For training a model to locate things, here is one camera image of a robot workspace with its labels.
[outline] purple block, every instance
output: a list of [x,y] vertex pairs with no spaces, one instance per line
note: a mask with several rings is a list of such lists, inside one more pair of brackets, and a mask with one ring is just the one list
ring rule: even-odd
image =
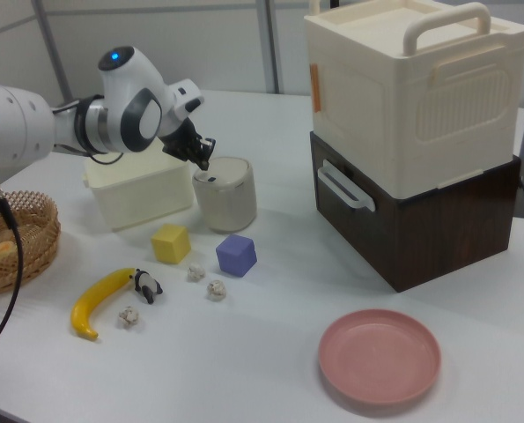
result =
[[245,236],[228,235],[217,247],[218,265],[221,271],[242,277],[258,261],[254,242]]

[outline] toy banana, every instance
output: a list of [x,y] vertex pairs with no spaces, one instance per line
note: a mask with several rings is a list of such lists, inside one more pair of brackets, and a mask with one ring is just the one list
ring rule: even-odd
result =
[[130,281],[135,273],[134,268],[125,268],[114,271],[105,276],[95,285],[83,293],[71,310],[71,325],[80,337],[91,340],[97,339],[98,333],[89,324],[92,311],[112,293],[118,291]]

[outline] plate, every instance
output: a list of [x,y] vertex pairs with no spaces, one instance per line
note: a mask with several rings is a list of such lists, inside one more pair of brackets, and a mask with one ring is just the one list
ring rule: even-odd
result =
[[345,315],[324,332],[319,362],[330,384],[365,404],[400,404],[436,381],[441,353],[423,324],[390,310]]

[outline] toy panda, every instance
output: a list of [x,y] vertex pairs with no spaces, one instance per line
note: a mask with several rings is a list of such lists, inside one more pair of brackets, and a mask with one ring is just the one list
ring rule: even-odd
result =
[[137,269],[137,272],[134,275],[130,275],[130,278],[135,280],[135,291],[141,293],[148,301],[148,304],[154,302],[154,297],[157,294],[164,292],[158,281],[150,276],[150,273],[147,271]]

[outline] yellow cube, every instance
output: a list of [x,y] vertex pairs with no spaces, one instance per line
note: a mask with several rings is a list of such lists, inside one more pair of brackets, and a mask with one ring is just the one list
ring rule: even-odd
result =
[[159,262],[177,264],[191,250],[188,229],[163,225],[151,238],[154,255]]

